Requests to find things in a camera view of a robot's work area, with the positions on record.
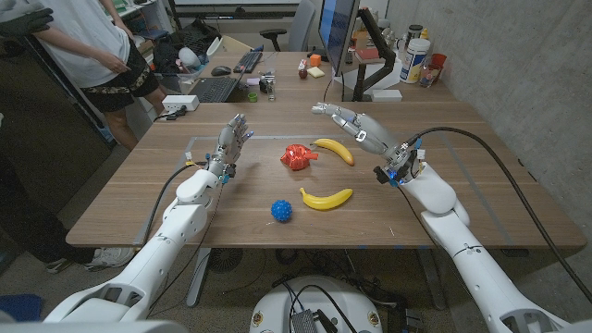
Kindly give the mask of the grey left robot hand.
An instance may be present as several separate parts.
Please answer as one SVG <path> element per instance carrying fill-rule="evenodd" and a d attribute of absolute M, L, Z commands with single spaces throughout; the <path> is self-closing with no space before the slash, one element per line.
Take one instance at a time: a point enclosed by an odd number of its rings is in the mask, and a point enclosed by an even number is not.
<path fill-rule="evenodd" d="M 248 131 L 246 116 L 237 114 L 220 131 L 214 150 L 214 158 L 226 164 L 234 164 L 241 155 L 242 145 L 253 136 L 253 131 Z"/>

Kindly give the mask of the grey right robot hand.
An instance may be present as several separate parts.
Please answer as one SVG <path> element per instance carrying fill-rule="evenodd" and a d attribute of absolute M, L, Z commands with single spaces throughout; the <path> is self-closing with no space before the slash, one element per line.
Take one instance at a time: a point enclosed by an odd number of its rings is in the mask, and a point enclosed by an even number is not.
<path fill-rule="evenodd" d="M 342 106 L 318 103 L 311 109 L 313 114 L 330 116 L 342 130 L 350 134 L 368 153 L 385 159 L 396 159 L 400 145 L 393 135 L 372 117 L 356 113 Z"/>

